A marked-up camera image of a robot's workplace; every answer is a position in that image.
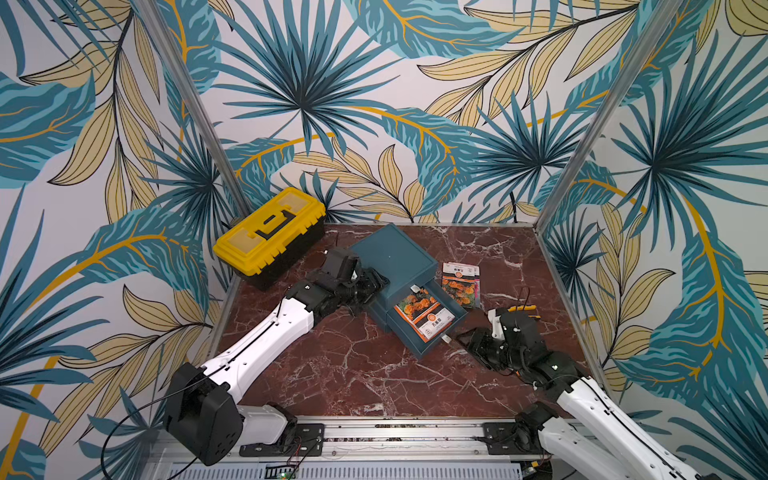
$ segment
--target toolbox lid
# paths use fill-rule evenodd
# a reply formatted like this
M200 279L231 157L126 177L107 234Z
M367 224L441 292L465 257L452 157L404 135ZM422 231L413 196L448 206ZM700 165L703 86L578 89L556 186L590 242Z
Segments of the toolbox lid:
M288 187L222 235L214 252L247 276L257 275L325 214L322 202Z

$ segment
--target blue box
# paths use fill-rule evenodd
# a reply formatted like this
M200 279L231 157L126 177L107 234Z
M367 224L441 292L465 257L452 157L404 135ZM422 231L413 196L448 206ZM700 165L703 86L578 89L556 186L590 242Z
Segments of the blue box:
M451 332L467 316L467 311L435 281L437 260L395 225L383 227L355 243L350 249L360 256L363 266L375 268L389 280L389 285L368 305L368 313L384 332L394 330L417 359L421 359L435 348L435 345L442 341L441 337ZM394 308L412 293L412 285L426 288L455 316L447 329L428 342L424 342Z
M368 307L368 312L373 317L376 325L382 327L387 325L388 328L382 327L385 332L390 330L394 331L400 340L408 347L417 359L422 359L424 355L434 349L435 346L442 341L442 336L450 333L457 325L464 321L467 316L467 311L462 308L445 290L440 287L439 283L430 280L423 287L434 296L445 308L447 308L454 315L454 319L451 324L438 334L435 338L430 339L428 342L422 340L418 333L413 329L410 323L403 319L395 310L391 308L384 310L380 303L374 302Z

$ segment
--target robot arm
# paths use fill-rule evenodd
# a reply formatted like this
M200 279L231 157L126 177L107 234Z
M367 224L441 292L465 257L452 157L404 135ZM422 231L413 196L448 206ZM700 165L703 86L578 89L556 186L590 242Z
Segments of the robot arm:
M237 444L273 443L283 433L285 415L264 406L248 417L237 402L254 380L288 345L341 306L357 315L389 281L362 268L353 252L335 248L256 328L200 368L184 363L170 381L165 429L204 465L221 460ZM241 439L243 424L255 423Z
M543 389L607 451L540 402L518 415L517 438L530 439L529 445L538 443L590 480L719 480L697 474L624 413L569 355L549 350L529 313L492 310L488 319L493 330L473 329L457 340L486 368L511 370L534 389Z

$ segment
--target seed packet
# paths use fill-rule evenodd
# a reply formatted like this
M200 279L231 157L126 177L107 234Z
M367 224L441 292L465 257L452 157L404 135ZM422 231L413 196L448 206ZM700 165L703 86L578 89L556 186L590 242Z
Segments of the seed packet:
M448 328L455 318L450 310L423 288L395 305L395 310L425 343Z
M480 267L464 263L442 264L442 289L466 310L480 307Z

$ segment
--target toolbox handle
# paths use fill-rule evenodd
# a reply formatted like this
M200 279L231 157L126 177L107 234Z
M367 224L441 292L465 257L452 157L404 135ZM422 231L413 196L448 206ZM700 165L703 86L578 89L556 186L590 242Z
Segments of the toolbox handle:
M265 240L269 240L270 238L272 238L272 237L274 237L274 236L275 236L275 233L277 233L277 232L281 231L281 230L283 229L283 227L285 227L285 226L286 226L286 225L287 225L287 224L288 224L288 223L289 223L291 220L293 220L294 218L296 218L296 215L295 215L295 214L292 214L292 213L290 213L288 210L285 210L285 209L283 209L283 210L281 210L281 213L282 213L282 214L283 214L283 216L285 217L285 220L283 220L283 222L282 222L280 225L278 225L277 227L274 227L274 228L272 229L272 231L270 231L269 233L264 233L264 232L263 232L263 231L261 231L261 230L256 230L254 233L255 233L256 235L258 235L258 236L262 237L262 238L263 238L263 239L265 239ZM275 218L275 216L274 216L274 215L273 215L272 217L269 217L269 218L267 218L267 219L264 221L264 225L266 226L266 225L267 225L269 222L271 222L271 221L272 221L274 218Z

